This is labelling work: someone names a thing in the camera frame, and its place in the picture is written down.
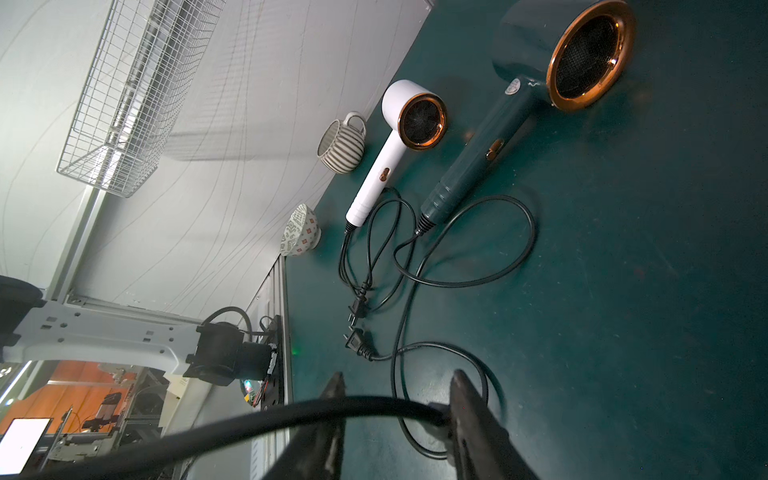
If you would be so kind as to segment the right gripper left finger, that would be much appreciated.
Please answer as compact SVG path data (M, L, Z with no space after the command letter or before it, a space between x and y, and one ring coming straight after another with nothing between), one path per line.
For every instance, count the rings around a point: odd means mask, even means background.
M274 429L289 430L289 441L265 471L266 479L338 479L344 453L346 397L341 373L333 374L314 400L266 411Z

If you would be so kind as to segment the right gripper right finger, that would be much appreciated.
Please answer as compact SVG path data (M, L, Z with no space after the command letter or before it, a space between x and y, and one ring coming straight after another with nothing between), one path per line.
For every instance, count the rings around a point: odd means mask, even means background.
M458 479L538 479L462 370L450 383L451 453Z

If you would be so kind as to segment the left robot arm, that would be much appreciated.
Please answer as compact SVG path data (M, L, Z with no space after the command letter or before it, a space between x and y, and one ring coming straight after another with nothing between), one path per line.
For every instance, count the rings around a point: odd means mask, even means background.
M1 278L1 360L136 365L217 386L262 381L278 346L245 339L227 322L163 325L46 301L25 281Z

